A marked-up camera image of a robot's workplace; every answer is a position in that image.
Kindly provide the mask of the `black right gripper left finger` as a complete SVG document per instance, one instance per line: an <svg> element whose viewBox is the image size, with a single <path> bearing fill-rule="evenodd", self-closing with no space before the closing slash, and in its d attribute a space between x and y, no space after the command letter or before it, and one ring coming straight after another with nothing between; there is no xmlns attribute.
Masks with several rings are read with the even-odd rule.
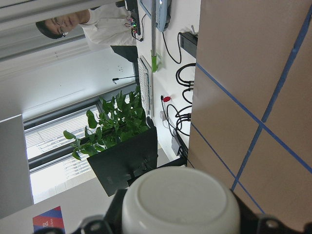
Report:
<svg viewBox="0 0 312 234"><path fill-rule="evenodd" d="M106 212L89 216L81 221L74 234L121 234L122 233L122 204L127 190L120 189Z"/></svg>

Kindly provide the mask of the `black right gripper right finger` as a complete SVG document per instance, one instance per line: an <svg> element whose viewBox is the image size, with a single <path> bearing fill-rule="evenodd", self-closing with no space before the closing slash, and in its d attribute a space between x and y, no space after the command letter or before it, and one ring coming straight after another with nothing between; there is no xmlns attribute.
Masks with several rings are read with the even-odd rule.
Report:
<svg viewBox="0 0 312 234"><path fill-rule="evenodd" d="M271 215L255 214L233 191L239 207L238 230L230 230L230 234L311 234L312 223L304 225L302 231L290 228L278 218Z"/></svg>

